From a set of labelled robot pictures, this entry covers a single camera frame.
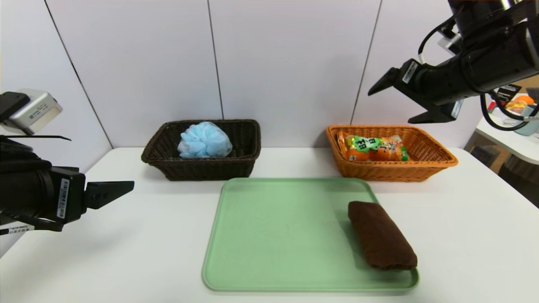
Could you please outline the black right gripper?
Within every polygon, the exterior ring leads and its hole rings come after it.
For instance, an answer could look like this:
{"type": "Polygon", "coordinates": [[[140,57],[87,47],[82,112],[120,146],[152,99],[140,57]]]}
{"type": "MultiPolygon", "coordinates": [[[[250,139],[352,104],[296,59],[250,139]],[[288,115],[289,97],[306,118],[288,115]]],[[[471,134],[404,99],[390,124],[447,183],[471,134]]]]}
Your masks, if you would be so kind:
{"type": "Polygon", "coordinates": [[[435,67],[420,64],[415,59],[408,60],[401,69],[391,67],[368,90],[368,96],[394,86],[426,110],[408,119],[408,123],[447,123],[456,120],[464,99],[478,92],[470,81],[474,51],[466,50],[435,67]]]}

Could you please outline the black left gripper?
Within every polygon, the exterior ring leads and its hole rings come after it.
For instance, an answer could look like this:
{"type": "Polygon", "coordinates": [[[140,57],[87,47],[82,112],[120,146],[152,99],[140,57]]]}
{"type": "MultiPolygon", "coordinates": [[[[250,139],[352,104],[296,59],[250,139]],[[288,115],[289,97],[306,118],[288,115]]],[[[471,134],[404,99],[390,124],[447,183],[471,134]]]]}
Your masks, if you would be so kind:
{"type": "Polygon", "coordinates": [[[1,224],[66,224],[133,191],[134,181],[88,182],[78,167],[2,173],[1,224]]]}

